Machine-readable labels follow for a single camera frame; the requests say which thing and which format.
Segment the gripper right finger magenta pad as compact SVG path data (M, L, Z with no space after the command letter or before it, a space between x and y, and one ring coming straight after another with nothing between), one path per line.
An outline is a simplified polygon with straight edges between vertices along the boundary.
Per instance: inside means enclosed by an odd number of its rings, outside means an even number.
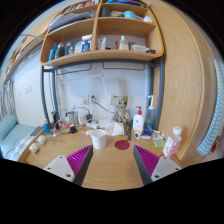
M148 185L180 170L180 167L169 157L159 157L137 145L134 146L133 155L143 185Z

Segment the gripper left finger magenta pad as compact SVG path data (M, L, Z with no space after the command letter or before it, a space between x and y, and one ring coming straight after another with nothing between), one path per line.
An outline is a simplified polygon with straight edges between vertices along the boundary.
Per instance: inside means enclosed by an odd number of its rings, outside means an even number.
M69 156L59 155L44 170L81 186L93 156L93 146L86 146Z

